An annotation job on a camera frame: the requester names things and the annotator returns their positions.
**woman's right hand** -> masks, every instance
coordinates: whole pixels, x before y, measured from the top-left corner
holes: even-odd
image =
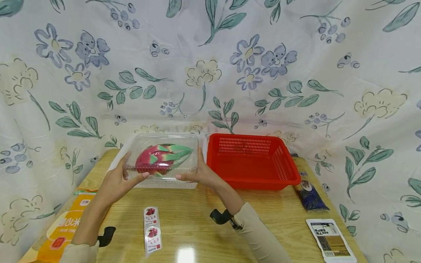
[[[199,165],[197,173],[184,173],[176,175],[176,179],[181,181],[191,181],[195,183],[200,183],[215,191],[217,187],[225,184],[225,181],[222,180],[222,178],[219,177],[219,175],[217,175],[214,171],[212,171],[212,169],[210,169],[209,166],[205,163],[202,148],[199,147],[197,152],[197,160]]]

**floral curtain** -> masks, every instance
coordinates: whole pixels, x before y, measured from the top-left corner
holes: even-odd
[[[280,137],[369,262],[419,260],[419,6],[0,0],[2,260],[142,132]]]

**hand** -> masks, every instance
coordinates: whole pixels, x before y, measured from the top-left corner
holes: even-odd
[[[117,165],[117,168],[109,171],[104,178],[98,192],[94,199],[100,202],[106,207],[111,206],[123,196],[126,195],[136,184],[142,182],[149,177],[149,173],[142,173],[137,175],[131,180],[124,178],[124,163],[129,157],[130,153],[127,153]]]
[[[214,171],[212,171],[212,169],[210,169],[209,166],[205,163],[202,148],[199,147],[197,152],[197,161],[199,165],[197,173],[185,173],[181,175],[176,175],[176,179],[181,181],[200,183],[215,191],[215,189],[218,186],[224,184],[225,181],[222,180],[222,178],[219,177],[219,175],[217,175]]]

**black wrist strap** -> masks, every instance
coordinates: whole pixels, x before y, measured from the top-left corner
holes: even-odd
[[[218,225],[223,225],[229,221],[234,230],[242,229],[241,226],[237,225],[237,223],[233,219],[233,216],[228,212],[227,209],[225,209],[225,211],[222,214],[218,211],[218,209],[214,209],[209,216]]]

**woman's left hand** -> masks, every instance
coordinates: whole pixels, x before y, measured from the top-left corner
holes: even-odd
[[[138,174],[131,180],[124,178],[124,163],[129,157],[130,153],[127,153],[121,158],[117,168],[109,171],[104,178],[98,192],[96,193],[95,199],[105,207],[109,207],[123,196],[126,195],[136,184],[142,182],[149,177],[149,173]]]

